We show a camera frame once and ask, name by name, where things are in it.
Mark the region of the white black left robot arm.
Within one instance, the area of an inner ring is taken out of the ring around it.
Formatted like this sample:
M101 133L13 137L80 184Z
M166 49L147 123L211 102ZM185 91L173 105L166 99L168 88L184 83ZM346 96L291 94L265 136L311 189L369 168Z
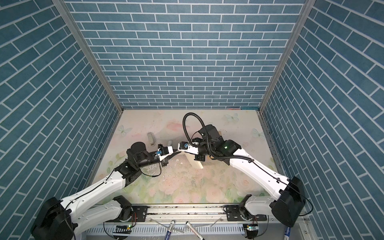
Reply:
M148 152L143 142L134 143L127 150L127 159L107 177L71 196L48 199L41 207L32 227L36 240L74 240L88 229L111 220L136 224L138 215L124 196L114 197L104 205L96 203L127 187L141 174L142 167L166 164L181 150L159 145Z

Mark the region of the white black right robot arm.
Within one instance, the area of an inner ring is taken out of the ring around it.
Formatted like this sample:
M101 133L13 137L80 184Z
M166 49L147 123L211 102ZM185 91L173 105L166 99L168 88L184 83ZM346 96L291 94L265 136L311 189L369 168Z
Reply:
M189 138L185 144L196 156L211 156L243 172L254 180L270 195L265 201L273 215L280 223L293 227L301 216L305 204L304 183L297 177L288 178L266 167L244 148L232 140L224 140L213 125L199 130L201 137Z

